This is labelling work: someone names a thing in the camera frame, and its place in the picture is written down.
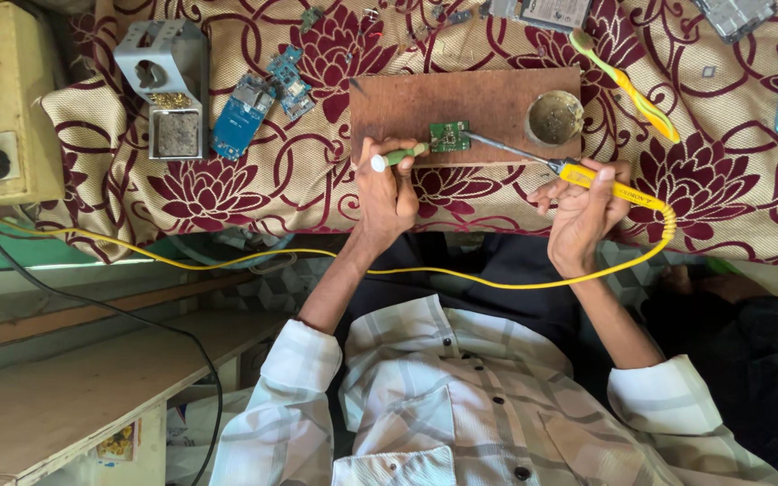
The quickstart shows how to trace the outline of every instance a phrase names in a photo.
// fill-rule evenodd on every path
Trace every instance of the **yellow coiled cord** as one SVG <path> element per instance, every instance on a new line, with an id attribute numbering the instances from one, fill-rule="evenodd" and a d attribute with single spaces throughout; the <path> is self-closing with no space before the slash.
<path id="1" fill-rule="evenodd" d="M 568 279 L 568 280 L 561 280 L 559 282 L 550 282 L 550 283 L 528 283 L 528 284 L 509 284 L 509 283 L 496 283 L 491 282 L 489 280 L 480 279 L 479 277 L 474 277 L 472 275 L 467 275 L 466 273 L 460 273 L 458 271 L 452 271 L 452 270 L 446 270 L 445 268 L 436 268 L 433 266 L 417 266 L 414 268 L 398 268 L 395 270 L 369 270 L 368 273 L 371 273 L 373 275 L 387 275 L 390 273 L 403 273 L 405 271 L 436 271 L 438 273 L 446 273 L 448 275 L 454 275 L 456 277 L 460 277 L 462 279 L 472 280 L 474 282 L 488 285 L 489 287 L 496 287 L 498 289 L 508 289 L 508 290 L 531 290 L 531 289 L 547 289 L 551 287 L 559 287 L 561 285 L 569 285 L 569 284 L 577 284 L 579 282 L 583 282 L 586 280 L 592 280 L 592 279 L 598 279 L 599 277 L 603 277 L 605 275 L 609 275 L 611 273 L 614 273 L 619 270 L 623 270 L 625 268 L 630 268 L 631 266 L 638 265 L 642 261 L 649 260 L 652 258 L 656 253 L 661 252 L 663 248 L 665 248 L 666 245 L 668 245 L 668 242 L 671 241 L 674 238 L 674 232 L 677 230 L 677 215 L 674 213 L 674 210 L 671 208 L 671 206 L 668 206 L 664 202 L 662 203 L 662 206 L 659 208 L 659 211 L 662 213 L 663 218 L 665 219 L 665 230 L 662 232 L 662 240 L 656 244 L 656 246 L 651 249 L 649 252 L 644 253 L 642 256 L 638 257 L 637 259 L 629 260 L 626 263 L 621 263 L 620 265 L 612 266 L 611 268 L 600 270 L 595 273 L 590 273 L 589 275 L 584 275 L 583 277 L 577 277 L 575 279 Z M 218 265 L 188 265 L 181 262 L 178 262 L 176 260 L 170 260 L 162 257 L 161 255 L 157 255 L 156 253 L 147 251 L 145 249 L 142 249 L 136 245 L 132 245 L 131 243 L 127 243 L 125 241 L 122 241 L 121 239 L 112 238 L 110 236 L 104 236 L 102 234 L 93 233 L 91 231 L 87 231 L 85 229 L 81 229 L 79 227 L 69 227 L 69 228 L 63 228 L 63 229 L 54 229 L 51 231 L 37 231 L 34 229 L 28 229 L 23 226 L 16 225 L 14 223 L 11 223 L 9 221 L 0 220 L 0 224 L 3 224 L 5 226 L 12 227 L 16 229 L 17 231 L 21 231 L 27 234 L 34 234 L 38 236 L 55 236 L 58 234 L 68 234 L 68 233 L 76 233 L 76 234 L 82 234 L 83 236 L 88 236 L 91 238 L 99 239 L 101 241 L 107 241 L 109 243 L 114 243 L 116 245 L 120 245 L 121 247 L 128 248 L 129 250 L 135 251 L 137 253 L 142 253 L 143 255 L 146 255 L 147 257 L 150 257 L 152 259 L 162 261 L 164 263 L 170 264 L 172 266 L 178 266 L 179 268 L 183 268 L 185 270 L 212 270 L 215 268 L 222 268 L 223 266 L 232 265 L 234 263 L 238 263 L 245 260 L 251 260 L 256 259 L 257 257 L 262 257 L 265 255 L 275 255 L 279 253 L 318 253 L 321 255 L 327 255 L 330 257 L 337 257 L 338 255 L 332 252 L 327 252 L 325 250 L 313 250 L 310 248 L 289 248 L 289 249 L 283 249 L 283 250 L 269 250 L 267 252 L 258 252 L 254 253 L 236 260 L 230 260 L 225 263 L 220 263 Z"/>

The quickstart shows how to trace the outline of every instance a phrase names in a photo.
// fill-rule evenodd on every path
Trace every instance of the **black power cable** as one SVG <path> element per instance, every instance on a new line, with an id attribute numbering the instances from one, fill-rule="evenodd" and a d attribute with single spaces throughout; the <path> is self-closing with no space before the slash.
<path id="1" fill-rule="evenodd" d="M 108 311 L 115 312 L 119 315 L 125 315 L 127 317 L 130 317 L 131 319 L 136 320 L 137 322 L 143 323 L 147 326 L 156 327 L 160 329 L 165 329 L 170 332 L 175 332 L 177 334 L 181 334 L 183 336 L 189 337 L 191 341 L 194 341 L 194 343 L 197 345 L 197 348 L 200 349 L 200 354 L 203 356 L 203 359 L 206 360 L 206 363 L 209 365 L 209 372 L 212 375 L 212 378 L 215 380 L 215 387 L 218 390 L 218 416 L 215 417 L 215 428 L 212 432 L 212 442 L 209 443 L 209 452 L 206 454 L 206 459 L 203 461 L 203 465 L 200 466 L 200 472 L 197 473 L 197 476 L 194 478 L 194 481 L 191 482 L 191 486 L 196 486 L 197 482 L 200 481 L 200 477 L 203 476 L 203 472 L 206 470 L 206 467 L 209 465 L 209 460 L 212 458 L 212 452 L 215 449 L 215 441 L 218 439 L 218 429 L 221 427 L 222 423 L 222 408 L 224 406 L 224 398 L 223 398 L 223 391 L 222 391 L 222 383 L 221 380 L 218 378 L 218 372 L 215 371 L 215 367 L 212 364 L 212 360 L 209 359 L 209 355 L 206 354 L 206 349 L 203 348 L 202 343 L 200 343 L 200 340 L 197 339 L 196 336 L 189 333 L 188 331 L 181 330 L 178 328 L 174 328 L 172 326 L 167 326 L 164 324 L 158 324 L 153 323 L 152 321 L 148 319 L 144 319 L 143 317 L 139 315 L 135 315 L 131 312 L 128 312 L 126 310 L 121 310 L 119 308 L 114 307 L 113 305 L 106 304 L 104 302 L 100 302 L 98 300 L 93 300 L 91 298 L 86 297 L 80 297 L 74 294 L 69 294 L 67 292 L 57 291 L 56 289 L 49 287 L 44 282 L 41 282 L 40 280 L 36 279 L 34 275 L 28 272 L 25 268 L 23 268 L 22 265 L 16 262 L 14 260 L 14 257 L 10 256 L 8 252 L 4 248 L 2 248 L 2 245 L 0 245 L 0 255 L 2 255 L 2 258 L 5 259 L 5 261 L 8 262 L 8 264 L 16 270 L 17 273 L 23 276 L 24 279 L 27 279 L 29 282 L 31 282 L 35 287 L 38 287 L 39 289 L 43 290 L 46 293 L 63 297 L 68 300 L 73 300 L 77 302 L 81 302 L 83 304 L 89 304 L 94 305 L 97 307 L 101 307 L 102 309 L 106 309 Z"/>

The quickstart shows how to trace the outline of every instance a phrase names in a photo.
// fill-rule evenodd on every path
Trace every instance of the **fingernail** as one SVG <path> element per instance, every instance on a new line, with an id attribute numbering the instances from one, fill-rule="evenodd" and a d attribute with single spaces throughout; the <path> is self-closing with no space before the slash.
<path id="1" fill-rule="evenodd" d="M 614 180 L 614 167 L 602 167 L 599 171 L 600 181 L 613 181 Z"/>

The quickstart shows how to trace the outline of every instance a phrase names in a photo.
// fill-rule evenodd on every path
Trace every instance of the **shirt pocket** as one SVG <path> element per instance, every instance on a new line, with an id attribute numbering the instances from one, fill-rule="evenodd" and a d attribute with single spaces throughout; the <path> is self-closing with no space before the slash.
<path id="1" fill-rule="evenodd" d="M 455 418 L 448 386 L 389 404 L 367 430 L 360 429 L 354 456 L 421 452 L 455 445 Z"/>
<path id="2" fill-rule="evenodd" d="M 546 433 L 581 484 L 682 486 L 655 450 L 610 420 L 588 430 L 563 415 L 539 414 Z"/>
<path id="3" fill-rule="evenodd" d="M 456 486 L 452 449 L 441 445 L 419 452 L 385 452 L 338 459 L 332 486 Z"/>

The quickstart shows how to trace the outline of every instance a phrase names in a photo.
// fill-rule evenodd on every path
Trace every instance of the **toothbrush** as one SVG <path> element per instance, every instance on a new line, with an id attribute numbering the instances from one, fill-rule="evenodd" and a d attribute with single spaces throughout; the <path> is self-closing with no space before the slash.
<path id="1" fill-rule="evenodd" d="M 626 90 L 626 93 L 632 98 L 632 102 L 638 108 L 638 111 L 656 127 L 656 130 L 661 131 L 662 134 L 672 142 L 676 144 L 680 143 L 680 135 L 671 123 L 671 120 L 668 119 L 659 108 L 645 98 L 643 94 L 635 89 L 635 86 L 632 85 L 632 82 L 625 72 L 609 66 L 593 52 L 593 37 L 588 36 L 582 29 L 576 28 L 572 30 L 572 33 L 569 35 L 569 40 L 579 53 L 589 57 L 590 61 L 596 63 L 602 71 L 607 72 L 618 86 Z"/>

